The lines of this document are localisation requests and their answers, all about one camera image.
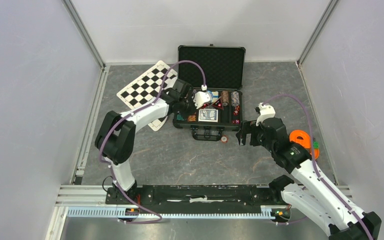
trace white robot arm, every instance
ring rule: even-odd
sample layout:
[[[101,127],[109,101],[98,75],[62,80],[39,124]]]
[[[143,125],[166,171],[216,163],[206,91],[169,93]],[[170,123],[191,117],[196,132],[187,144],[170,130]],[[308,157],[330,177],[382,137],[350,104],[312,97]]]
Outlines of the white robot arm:
[[[113,125],[121,118],[126,117],[115,129],[120,131],[119,134],[113,133],[109,137],[103,151],[105,160],[110,164],[109,167],[113,169],[115,178],[124,191],[128,191],[136,183],[129,162],[129,157],[133,151],[135,133],[154,120],[174,112],[183,116],[191,115],[204,104],[211,102],[212,97],[205,90],[193,94],[193,87],[189,83],[177,79],[172,88],[162,92],[157,101],[154,100],[155,98],[152,98],[149,103],[145,103],[149,106],[138,112],[136,109],[122,113],[108,112],[95,140],[95,146],[99,149]]]
[[[382,222],[379,216],[374,212],[365,213],[348,199],[311,160],[310,153],[300,144],[290,141],[282,120],[274,117],[272,106],[260,103],[255,110],[260,116],[254,121],[242,122],[241,130],[236,134],[239,144],[244,145],[247,134],[251,134],[250,145],[265,147],[274,161],[308,188],[312,195],[306,194],[291,178],[283,175],[269,184],[279,192],[279,198],[315,222],[330,236],[330,240],[369,239],[361,221],[376,239]]]

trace chessboard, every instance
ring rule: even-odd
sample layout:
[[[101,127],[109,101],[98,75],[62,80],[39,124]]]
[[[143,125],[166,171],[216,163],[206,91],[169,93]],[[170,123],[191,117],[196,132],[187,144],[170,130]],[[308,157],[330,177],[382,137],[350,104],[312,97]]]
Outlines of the chessboard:
[[[168,66],[163,61],[158,61],[154,66],[133,80],[127,86],[117,93],[117,97],[120,98],[130,109],[136,109],[147,102],[153,97],[156,97],[160,91],[160,85],[163,82],[164,74],[169,70]],[[177,80],[178,73],[173,69],[168,73],[167,79],[164,82],[163,89],[169,89],[173,87]],[[154,120],[148,126],[158,131],[166,122],[167,117],[162,117]]]

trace black foam lining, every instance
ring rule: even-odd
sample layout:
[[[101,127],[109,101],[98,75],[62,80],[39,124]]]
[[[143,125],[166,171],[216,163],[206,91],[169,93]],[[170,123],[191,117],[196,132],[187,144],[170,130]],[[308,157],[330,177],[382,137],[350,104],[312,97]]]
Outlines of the black foam lining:
[[[244,59],[243,47],[179,46],[178,48],[179,61],[194,61],[202,67],[208,88],[240,89]],[[178,78],[196,88],[203,84],[201,71],[190,63],[179,65]]]

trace gray speckled floor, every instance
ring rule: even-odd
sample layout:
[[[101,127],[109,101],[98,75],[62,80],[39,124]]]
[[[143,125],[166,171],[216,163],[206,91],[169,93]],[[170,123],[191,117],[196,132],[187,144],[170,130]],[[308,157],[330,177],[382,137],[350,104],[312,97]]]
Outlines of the gray speckled floor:
[[[116,93],[151,66],[110,67],[93,140],[107,112],[129,110]],[[293,94],[310,107],[303,80],[294,62],[245,63],[241,91],[244,120],[256,119],[254,108],[258,103],[280,93]],[[282,98],[271,104],[276,109],[276,116],[283,119],[289,133],[295,129],[308,132],[305,115],[296,102]],[[175,128],[172,119],[173,116],[169,116],[157,132],[146,126],[136,134],[130,164],[139,185],[268,184],[274,178],[287,174],[275,164],[270,153],[263,147],[238,146],[235,132],[225,132],[229,137],[226,144],[196,141],[190,129]],[[314,118],[312,122],[314,136],[321,145],[318,164],[333,180],[332,168]],[[98,161],[98,150],[92,145],[82,184],[100,185],[109,174],[106,164]]]

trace game piece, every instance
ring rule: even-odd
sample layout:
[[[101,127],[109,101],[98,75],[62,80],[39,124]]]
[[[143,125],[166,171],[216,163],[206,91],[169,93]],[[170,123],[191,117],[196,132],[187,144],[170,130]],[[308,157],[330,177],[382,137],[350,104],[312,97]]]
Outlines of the game piece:
[[[212,94],[211,103],[215,103],[219,99],[219,92],[218,91],[210,91]]]
[[[196,122],[197,121],[197,116],[196,115],[190,115],[187,117],[188,122]]]
[[[218,122],[219,111],[217,109],[200,109],[198,122]]]
[[[234,91],[231,93],[231,100],[232,100],[232,106],[237,107],[239,106],[239,92]]]
[[[228,142],[228,136],[226,136],[226,135],[221,136],[220,141],[221,141],[222,143],[226,144],[226,143]]]
[[[178,121],[184,121],[184,120],[185,120],[185,119],[182,117],[182,115],[180,115],[180,114],[177,114],[176,119],[177,119]]]
[[[213,104],[211,104],[211,106],[216,108],[216,109],[223,110],[222,98],[219,97]]]
[[[229,105],[229,92],[228,91],[222,91],[221,92],[221,102],[223,103],[223,106]]]

